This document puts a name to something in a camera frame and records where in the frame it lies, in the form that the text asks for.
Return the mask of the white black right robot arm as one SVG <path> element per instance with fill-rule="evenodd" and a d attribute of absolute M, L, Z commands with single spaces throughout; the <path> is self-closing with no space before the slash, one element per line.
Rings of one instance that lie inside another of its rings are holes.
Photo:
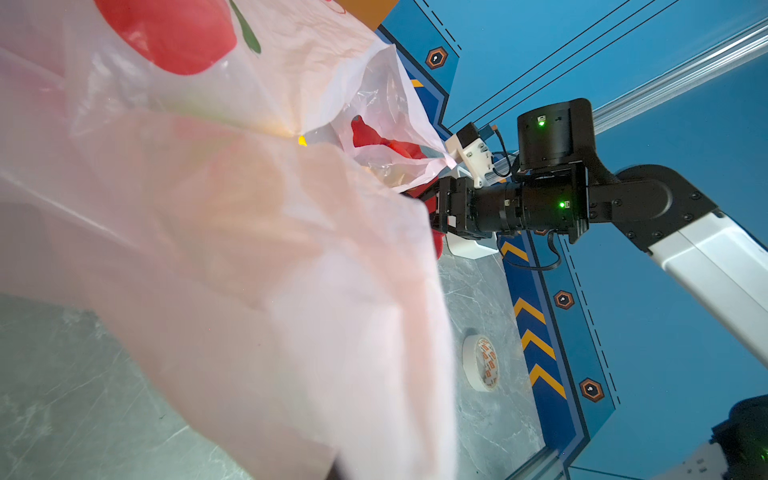
<path fill-rule="evenodd" d="M 575 242 L 609 223 L 683 286 L 757 359 L 767 357 L 767 252 L 676 171 L 640 165 L 610 172 L 596 151 L 586 99 L 520 116 L 509 181 L 448 176 L 421 194 L 434 230 L 467 240 L 524 231 Z"/>

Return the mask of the pink plastic bag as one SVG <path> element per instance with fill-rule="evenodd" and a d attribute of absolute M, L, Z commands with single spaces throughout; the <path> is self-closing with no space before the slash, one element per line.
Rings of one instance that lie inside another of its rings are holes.
<path fill-rule="evenodd" d="M 357 116 L 415 143 L 354 147 Z M 453 479 L 426 207 L 451 165 L 339 1 L 5 1 L 1 289 L 94 311 L 257 479 Z"/>

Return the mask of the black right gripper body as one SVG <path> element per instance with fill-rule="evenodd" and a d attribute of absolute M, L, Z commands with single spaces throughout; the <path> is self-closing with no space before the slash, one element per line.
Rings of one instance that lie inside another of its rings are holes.
<path fill-rule="evenodd" d="M 472 213 L 474 192 L 474 181 L 467 177 L 446 176 L 432 182 L 419 195 L 428 207 L 432 229 L 464 239 L 479 239 L 480 230 Z"/>

